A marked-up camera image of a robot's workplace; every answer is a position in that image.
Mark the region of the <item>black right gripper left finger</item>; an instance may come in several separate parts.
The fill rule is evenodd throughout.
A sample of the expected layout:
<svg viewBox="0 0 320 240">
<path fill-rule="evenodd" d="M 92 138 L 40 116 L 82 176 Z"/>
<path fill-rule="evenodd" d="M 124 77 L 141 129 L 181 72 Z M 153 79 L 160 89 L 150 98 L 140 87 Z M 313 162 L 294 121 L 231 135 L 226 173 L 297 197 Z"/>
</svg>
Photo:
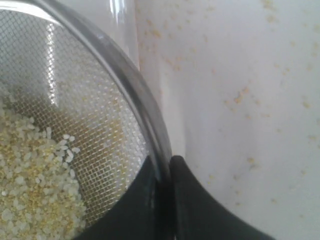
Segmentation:
<svg viewBox="0 0 320 240">
<path fill-rule="evenodd" d="M 159 189 L 147 157 L 120 200 L 76 240 L 159 240 Z"/>
</svg>

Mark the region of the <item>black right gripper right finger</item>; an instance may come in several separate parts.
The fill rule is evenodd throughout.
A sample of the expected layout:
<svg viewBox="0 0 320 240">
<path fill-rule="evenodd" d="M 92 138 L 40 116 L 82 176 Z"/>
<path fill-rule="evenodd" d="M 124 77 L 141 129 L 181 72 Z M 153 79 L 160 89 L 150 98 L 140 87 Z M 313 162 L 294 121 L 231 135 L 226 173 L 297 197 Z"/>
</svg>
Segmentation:
<svg viewBox="0 0 320 240">
<path fill-rule="evenodd" d="M 272 240 L 217 202 L 200 184 L 185 159 L 169 162 L 174 189 L 177 240 Z"/>
</svg>

